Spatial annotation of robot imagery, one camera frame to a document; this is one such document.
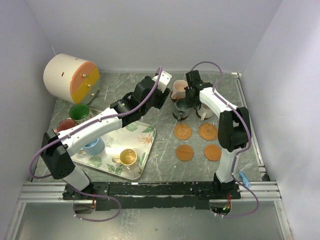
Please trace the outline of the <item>pink mug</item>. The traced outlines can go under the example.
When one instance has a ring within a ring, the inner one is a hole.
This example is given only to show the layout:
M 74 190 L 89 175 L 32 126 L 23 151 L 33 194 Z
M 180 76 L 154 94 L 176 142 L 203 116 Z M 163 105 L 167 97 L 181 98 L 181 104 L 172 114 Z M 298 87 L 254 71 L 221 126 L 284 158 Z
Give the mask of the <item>pink mug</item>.
M 186 97 L 186 87 L 188 87 L 188 83 L 185 80 L 176 80 L 173 83 L 172 96 L 177 100 L 184 99 Z

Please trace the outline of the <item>grey mug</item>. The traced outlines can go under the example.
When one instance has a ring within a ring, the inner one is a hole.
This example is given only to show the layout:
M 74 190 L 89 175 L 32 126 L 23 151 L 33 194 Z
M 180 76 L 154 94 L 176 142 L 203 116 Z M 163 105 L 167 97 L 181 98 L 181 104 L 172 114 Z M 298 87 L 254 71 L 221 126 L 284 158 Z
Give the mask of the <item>grey mug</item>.
M 173 116 L 177 121 L 183 121 L 190 115 L 191 108 L 187 104 L 186 99 L 179 99 L 174 104 Z

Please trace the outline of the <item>beige mug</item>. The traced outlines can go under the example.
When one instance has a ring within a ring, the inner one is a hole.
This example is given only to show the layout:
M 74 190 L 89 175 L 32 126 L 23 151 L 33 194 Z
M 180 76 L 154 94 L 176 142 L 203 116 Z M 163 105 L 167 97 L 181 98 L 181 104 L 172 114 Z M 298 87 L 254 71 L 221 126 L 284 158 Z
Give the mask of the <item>beige mug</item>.
M 202 103 L 201 107 L 196 111 L 196 115 L 201 121 L 204 121 L 211 118 L 214 115 L 214 112 L 207 105 Z

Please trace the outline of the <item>large woven rattan coaster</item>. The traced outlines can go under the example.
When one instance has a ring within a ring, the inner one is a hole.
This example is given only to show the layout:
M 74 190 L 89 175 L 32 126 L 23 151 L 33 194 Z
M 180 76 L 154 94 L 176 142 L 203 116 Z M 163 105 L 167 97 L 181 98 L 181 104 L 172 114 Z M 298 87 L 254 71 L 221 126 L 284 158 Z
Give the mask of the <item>large woven rattan coaster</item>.
M 199 126 L 198 129 L 199 135 L 207 141 L 213 141 L 218 137 L 218 129 L 212 123 L 203 123 Z

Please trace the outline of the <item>smooth light wood coaster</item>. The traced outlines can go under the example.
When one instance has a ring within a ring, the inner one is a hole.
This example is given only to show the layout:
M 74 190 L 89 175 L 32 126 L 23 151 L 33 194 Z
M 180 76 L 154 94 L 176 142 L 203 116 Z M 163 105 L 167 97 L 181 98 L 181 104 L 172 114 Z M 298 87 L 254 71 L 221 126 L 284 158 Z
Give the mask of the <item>smooth light wood coaster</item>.
M 194 156 L 194 150 L 190 145 L 182 144 L 176 149 L 176 156 L 183 162 L 190 161 Z

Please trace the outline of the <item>hidden light wood coaster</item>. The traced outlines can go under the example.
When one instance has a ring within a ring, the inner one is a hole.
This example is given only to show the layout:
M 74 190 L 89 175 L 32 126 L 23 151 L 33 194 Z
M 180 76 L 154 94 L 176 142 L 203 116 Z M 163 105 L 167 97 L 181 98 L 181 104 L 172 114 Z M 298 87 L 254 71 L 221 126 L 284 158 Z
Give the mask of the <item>hidden light wood coaster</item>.
M 204 156 L 209 160 L 209 161 L 218 161 L 220 160 L 222 156 L 222 151 L 219 148 L 219 146 L 215 144 L 209 144 L 204 148 Z

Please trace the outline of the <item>yellow mug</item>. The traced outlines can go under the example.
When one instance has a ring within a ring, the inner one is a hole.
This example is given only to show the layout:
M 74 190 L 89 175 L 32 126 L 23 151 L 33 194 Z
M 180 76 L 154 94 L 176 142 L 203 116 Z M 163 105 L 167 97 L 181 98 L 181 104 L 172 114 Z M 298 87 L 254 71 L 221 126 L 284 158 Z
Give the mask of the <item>yellow mug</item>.
M 118 156 L 112 157 L 112 162 L 124 166 L 132 166 L 137 162 L 138 154 L 133 149 L 125 149 Z

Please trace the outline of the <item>blue mug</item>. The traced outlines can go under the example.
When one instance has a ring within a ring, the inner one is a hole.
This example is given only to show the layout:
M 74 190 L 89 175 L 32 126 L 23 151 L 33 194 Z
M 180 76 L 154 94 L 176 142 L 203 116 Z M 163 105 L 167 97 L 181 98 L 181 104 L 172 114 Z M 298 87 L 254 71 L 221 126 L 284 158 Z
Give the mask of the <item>blue mug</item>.
M 80 149 L 80 152 L 89 156 L 96 156 L 105 149 L 105 143 L 101 137 L 89 142 Z

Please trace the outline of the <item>green floral tall mug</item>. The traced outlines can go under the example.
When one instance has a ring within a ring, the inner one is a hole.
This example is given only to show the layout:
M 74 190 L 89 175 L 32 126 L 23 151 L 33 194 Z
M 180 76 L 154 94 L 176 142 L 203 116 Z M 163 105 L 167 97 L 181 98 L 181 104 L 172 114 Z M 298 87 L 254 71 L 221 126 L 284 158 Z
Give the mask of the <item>green floral tall mug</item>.
M 80 125 L 93 117 L 90 107 L 84 103 L 74 105 L 69 110 L 69 117 L 77 124 Z

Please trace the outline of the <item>red floral tall mug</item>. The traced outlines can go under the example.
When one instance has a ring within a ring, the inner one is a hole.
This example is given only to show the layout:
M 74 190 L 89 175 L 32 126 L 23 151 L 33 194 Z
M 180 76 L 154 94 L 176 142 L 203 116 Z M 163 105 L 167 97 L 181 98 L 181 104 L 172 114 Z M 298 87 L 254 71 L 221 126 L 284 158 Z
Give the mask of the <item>red floral tall mug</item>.
M 62 120 L 57 125 L 57 127 L 54 129 L 54 132 L 58 133 L 60 131 L 71 129 L 71 128 L 75 127 L 75 126 L 76 126 L 76 122 L 71 118 L 67 118 L 67 119 Z

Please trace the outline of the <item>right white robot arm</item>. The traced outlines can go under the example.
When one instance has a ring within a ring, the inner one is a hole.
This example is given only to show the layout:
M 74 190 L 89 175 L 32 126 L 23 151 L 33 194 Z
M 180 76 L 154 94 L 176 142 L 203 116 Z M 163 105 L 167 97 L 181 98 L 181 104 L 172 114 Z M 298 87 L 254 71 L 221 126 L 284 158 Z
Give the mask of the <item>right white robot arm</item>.
M 198 70 L 185 74 L 187 104 L 198 108 L 206 105 L 218 117 L 217 138 L 221 146 L 219 167 L 214 174 L 212 193 L 223 199 L 235 189 L 234 171 L 239 155 L 251 146 L 252 134 L 249 111 L 237 107 L 218 93 L 212 83 L 203 82 Z

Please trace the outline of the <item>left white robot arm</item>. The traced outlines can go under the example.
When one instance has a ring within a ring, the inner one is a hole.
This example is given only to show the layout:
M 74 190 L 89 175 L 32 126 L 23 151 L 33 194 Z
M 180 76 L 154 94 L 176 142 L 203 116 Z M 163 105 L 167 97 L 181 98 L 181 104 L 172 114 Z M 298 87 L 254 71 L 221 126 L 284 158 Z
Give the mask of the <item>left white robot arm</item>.
M 165 71 L 155 78 L 146 76 L 133 92 L 127 93 L 95 117 L 60 133 L 48 130 L 43 136 L 40 156 L 51 176 L 73 187 L 81 199 L 89 199 L 94 185 L 71 157 L 93 140 L 138 121 L 150 108 L 161 109 L 171 92 L 168 88 L 171 78 Z

